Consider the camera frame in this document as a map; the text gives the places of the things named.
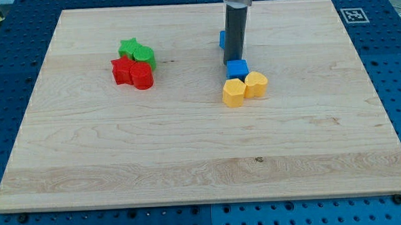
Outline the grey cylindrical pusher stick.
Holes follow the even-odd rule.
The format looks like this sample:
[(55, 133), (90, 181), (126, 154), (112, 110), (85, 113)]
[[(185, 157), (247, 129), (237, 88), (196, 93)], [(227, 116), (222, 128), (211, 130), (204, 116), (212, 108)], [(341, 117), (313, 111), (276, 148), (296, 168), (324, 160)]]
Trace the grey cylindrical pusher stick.
[(224, 64), (242, 59), (247, 12), (247, 6), (226, 4)]

